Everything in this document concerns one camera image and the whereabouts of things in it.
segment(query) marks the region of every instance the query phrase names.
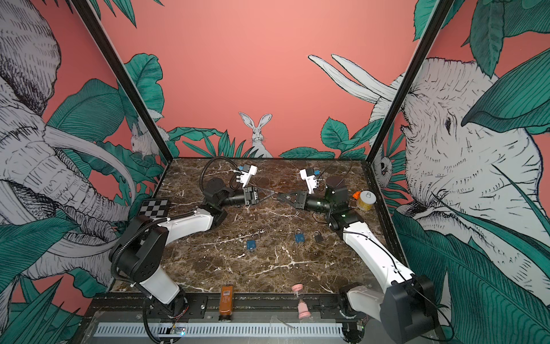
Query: pink cap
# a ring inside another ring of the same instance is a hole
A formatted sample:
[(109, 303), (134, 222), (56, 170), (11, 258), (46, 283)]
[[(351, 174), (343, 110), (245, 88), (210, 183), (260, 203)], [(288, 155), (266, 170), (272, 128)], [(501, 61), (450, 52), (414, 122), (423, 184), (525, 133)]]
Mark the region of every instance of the pink cap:
[(307, 304), (305, 302), (298, 303), (298, 319), (309, 318), (311, 313), (307, 309)]
[(293, 292), (297, 292), (297, 291), (300, 291), (302, 289), (304, 289), (304, 285), (302, 285), (302, 284), (296, 284), (296, 285), (292, 286), (292, 291)]

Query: orange object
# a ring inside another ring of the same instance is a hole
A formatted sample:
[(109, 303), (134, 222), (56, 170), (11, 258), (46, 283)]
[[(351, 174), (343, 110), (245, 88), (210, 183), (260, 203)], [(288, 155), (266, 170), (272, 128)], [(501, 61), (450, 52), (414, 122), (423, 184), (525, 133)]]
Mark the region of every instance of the orange object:
[(222, 322), (231, 321), (233, 314), (233, 286), (223, 286), (222, 295), (219, 299), (219, 320)]

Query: checkerboard calibration pattern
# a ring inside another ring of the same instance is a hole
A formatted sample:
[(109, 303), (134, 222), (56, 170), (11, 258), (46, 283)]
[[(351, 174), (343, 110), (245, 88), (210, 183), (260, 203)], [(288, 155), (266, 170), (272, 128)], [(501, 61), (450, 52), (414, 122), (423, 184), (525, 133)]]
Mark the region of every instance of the checkerboard calibration pattern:
[(148, 217), (166, 217), (170, 209), (168, 199), (146, 199), (141, 203), (139, 215)]

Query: brown marble surface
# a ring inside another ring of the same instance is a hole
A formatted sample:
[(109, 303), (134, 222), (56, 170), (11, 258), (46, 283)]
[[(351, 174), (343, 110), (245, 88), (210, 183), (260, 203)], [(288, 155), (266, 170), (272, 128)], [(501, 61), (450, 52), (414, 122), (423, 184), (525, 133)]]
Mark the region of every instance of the brown marble surface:
[[(172, 162), (157, 194), (170, 198), (171, 215), (189, 211), (202, 201), (199, 174), (206, 159), (178, 159)], [(300, 169), (313, 167), (323, 170), (330, 161), (236, 160), (238, 165), (251, 163), (258, 167), (250, 185), (276, 192), (307, 189), (300, 178)], [(349, 161), (337, 161), (324, 173), (343, 176)], [(215, 162), (206, 173), (206, 182), (220, 177), (229, 184), (233, 175), (229, 165)], [(351, 195), (369, 187), (360, 162), (353, 162), (345, 178)], [(183, 289), (189, 292), (219, 292), (223, 285), (233, 285), (235, 292), (288, 293), (291, 286), (303, 283), (307, 293), (336, 293), (340, 287), (359, 282), (380, 291), (380, 286), (361, 258), (327, 225), (317, 223), (311, 212), (296, 210), (274, 199), (251, 207), (226, 207), (228, 216), (217, 228), (179, 239), (164, 250), (162, 267)], [(356, 209), (369, 228), (385, 245), (375, 208), (368, 212)], [(320, 214), (315, 214), (323, 221)], [(304, 234), (305, 243), (296, 244), (297, 230)], [(314, 232), (324, 241), (317, 243)], [(254, 239), (256, 249), (246, 249), (246, 241)], [(117, 283), (113, 291), (135, 291), (125, 283)]]

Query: elephant eye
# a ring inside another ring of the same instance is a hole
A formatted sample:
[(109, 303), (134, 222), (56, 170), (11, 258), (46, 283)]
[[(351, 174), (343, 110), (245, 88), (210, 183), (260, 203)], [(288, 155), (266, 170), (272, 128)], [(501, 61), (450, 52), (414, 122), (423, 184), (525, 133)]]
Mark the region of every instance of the elephant eye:
[(447, 133), (450, 135), (450, 118), (447, 117), (447, 120), (445, 121), (445, 128), (447, 129)]

